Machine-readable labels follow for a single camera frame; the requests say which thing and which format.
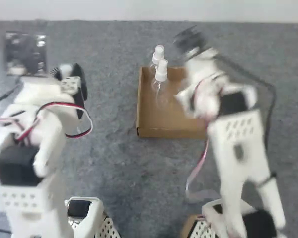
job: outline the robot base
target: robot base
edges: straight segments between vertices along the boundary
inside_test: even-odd
[[[251,207],[248,203],[241,200],[240,203],[241,212],[243,217],[250,217],[250,214],[254,214],[256,210]],[[226,229],[226,222],[222,215],[221,199],[209,202],[202,207],[201,215],[192,215],[186,221],[182,231],[181,238],[231,238],[228,235]],[[247,234],[248,238],[287,238],[284,234],[277,231],[276,236],[272,236],[270,232],[261,234]]]
[[[77,208],[73,208],[73,206],[71,208],[73,201]],[[88,204],[87,215],[84,218],[81,214],[73,214],[75,212],[82,213],[84,209],[77,203]],[[74,231],[75,238],[120,238],[113,220],[107,216],[104,205],[98,198],[71,197],[70,200],[65,201],[65,206],[68,211],[68,222]]]

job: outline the white spray nozzle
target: white spray nozzle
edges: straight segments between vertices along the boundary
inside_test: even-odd
[[[164,82],[168,76],[168,61],[166,59],[160,60],[157,71],[155,72],[155,78],[157,81]]]
[[[152,62],[154,64],[159,64],[159,61],[164,58],[164,47],[163,45],[157,45],[155,47],[153,56],[152,56]]]

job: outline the cardboard box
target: cardboard box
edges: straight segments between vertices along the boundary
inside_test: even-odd
[[[198,215],[191,215],[185,222],[181,233],[180,238],[189,238],[192,234],[192,231],[198,221]]]
[[[149,68],[140,68],[136,121],[139,137],[204,138],[205,130],[202,121],[186,118],[181,105],[173,96],[178,93],[184,76],[184,68],[168,68],[170,102],[166,110],[161,110],[154,101]]]

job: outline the wire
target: wire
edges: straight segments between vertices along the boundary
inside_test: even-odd
[[[9,235],[11,235],[11,234],[12,234],[12,232],[11,232],[11,231],[4,230],[4,229],[0,229],[0,233],[6,233],[6,234],[9,234]]]
[[[199,159],[197,165],[195,166],[195,168],[192,170],[192,172],[190,173],[190,175],[187,178],[187,183],[186,183],[186,187],[185,187],[185,194],[186,194],[186,197],[191,201],[201,200],[199,192],[191,192],[190,191],[190,185],[192,184],[195,177],[198,175],[199,171],[201,170],[201,168],[203,166],[203,163],[205,162],[205,157],[206,157],[206,154],[207,154],[207,151],[208,151],[208,147],[209,147],[209,139],[206,138],[206,141],[205,141],[205,144],[204,144],[204,150],[201,153],[200,159]]]
[[[88,111],[84,108],[84,107],[81,107],[81,106],[78,106],[74,103],[66,103],[66,102],[49,102],[49,103],[46,103],[46,104],[43,104],[37,111],[36,111],[36,114],[35,114],[35,119],[34,119],[34,122],[33,124],[28,127],[21,135],[19,135],[17,137],[17,140],[21,141],[23,140],[28,134],[30,134],[30,132],[34,129],[34,127],[39,123],[39,118],[38,118],[38,114],[40,113],[40,111],[42,111],[43,109],[46,109],[46,108],[49,108],[49,107],[53,107],[53,106],[60,106],[60,107],[69,107],[69,108],[75,108],[77,110],[82,110],[89,122],[90,122],[90,128],[82,133],[79,133],[79,134],[76,134],[76,135],[68,135],[68,134],[65,134],[65,136],[67,138],[80,138],[82,136],[85,136],[85,135],[88,135],[92,132],[93,130],[93,121],[88,113]]]
[[[10,96],[21,85],[20,78],[21,78],[21,76],[17,77],[17,79],[15,80],[15,86],[11,90],[7,91],[5,94],[0,96],[0,102],[3,99],[6,99],[8,96]]]
[[[11,123],[11,124],[15,124],[20,130],[20,134],[22,134],[24,132],[24,127],[19,123],[18,119],[14,119],[14,118],[0,118],[0,123]],[[29,136],[25,136],[27,137],[28,140],[28,145],[31,145],[31,141]]]
[[[245,77],[248,77],[249,79],[251,79],[257,83],[264,85],[271,92],[272,100],[271,100],[271,104],[269,106],[268,114],[267,114],[267,118],[266,118],[266,128],[265,128],[265,137],[264,137],[265,148],[267,149],[268,148],[269,132],[270,132],[270,127],[271,127],[271,117],[272,117],[272,113],[273,113],[273,109],[274,109],[274,106],[276,103],[276,97],[277,97],[275,86],[273,84],[270,84],[270,83],[264,81],[263,79],[256,76],[255,74],[251,73],[250,71],[246,70],[245,68],[243,68],[239,64],[233,62],[226,56],[217,54],[217,55],[215,55],[215,58],[224,62],[226,65],[228,65],[235,71],[239,72],[240,74],[243,74]]]

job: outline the perforated white plate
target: perforated white plate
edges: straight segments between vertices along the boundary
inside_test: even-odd
[[[206,221],[198,221],[189,238],[215,238],[215,232]]]
[[[102,224],[98,233],[99,238],[120,238],[118,231],[115,229],[113,220],[107,217]]]

